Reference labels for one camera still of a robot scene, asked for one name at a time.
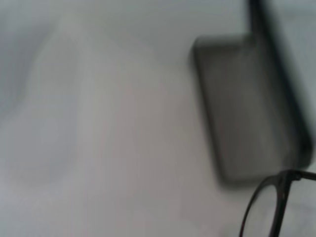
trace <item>white surface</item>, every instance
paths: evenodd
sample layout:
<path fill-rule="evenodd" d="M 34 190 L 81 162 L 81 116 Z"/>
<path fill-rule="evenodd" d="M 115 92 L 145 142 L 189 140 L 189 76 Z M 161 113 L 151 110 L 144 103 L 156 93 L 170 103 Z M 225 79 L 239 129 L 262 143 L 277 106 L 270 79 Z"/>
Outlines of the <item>white surface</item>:
<path fill-rule="evenodd" d="M 270 234 L 277 208 L 277 189 L 266 186 L 253 202 L 242 237 L 267 237 Z"/>
<path fill-rule="evenodd" d="M 316 137 L 316 1 L 266 1 L 293 83 Z"/>
<path fill-rule="evenodd" d="M 280 237 L 313 237 L 316 235 L 315 197 L 315 181 L 301 180 L 292 183 Z"/>
<path fill-rule="evenodd" d="M 0 236 L 237 236 L 188 53 L 243 1 L 2 1 Z"/>

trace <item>eyeglasses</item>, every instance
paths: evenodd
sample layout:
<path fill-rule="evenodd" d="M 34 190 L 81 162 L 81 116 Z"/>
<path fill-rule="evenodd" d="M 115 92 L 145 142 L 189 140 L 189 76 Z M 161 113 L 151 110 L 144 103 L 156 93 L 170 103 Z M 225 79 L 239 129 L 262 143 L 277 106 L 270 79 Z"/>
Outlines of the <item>eyeglasses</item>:
<path fill-rule="evenodd" d="M 288 170 L 266 178 L 250 200 L 239 237 L 278 237 L 292 183 L 301 179 L 316 181 L 316 174 Z"/>

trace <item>black eyeglass frame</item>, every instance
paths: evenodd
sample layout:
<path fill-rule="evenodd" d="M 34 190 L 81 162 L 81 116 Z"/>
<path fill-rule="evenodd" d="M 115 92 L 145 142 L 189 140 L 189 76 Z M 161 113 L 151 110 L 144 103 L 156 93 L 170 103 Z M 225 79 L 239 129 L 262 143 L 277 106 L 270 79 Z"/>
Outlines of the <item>black eyeglass frame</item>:
<path fill-rule="evenodd" d="M 270 176 L 266 178 L 262 183 L 257 187 L 256 191 L 252 195 L 252 198 L 248 204 L 245 215 L 243 217 L 243 221 L 240 228 L 239 237 L 243 236 L 245 224 L 247 221 L 247 216 L 249 211 L 256 201 L 257 197 L 260 195 L 260 192 L 268 187 L 274 186 L 276 188 L 276 211 L 272 223 L 272 227 L 270 230 L 269 237 L 277 237 L 280 233 L 283 217 L 286 209 L 288 195 L 290 193 L 291 185 L 293 181 L 300 181 L 301 179 L 314 180 L 316 181 L 316 174 L 299 171 L 299 170 L 288 170 L 279 173 L 278 175 Z"/>

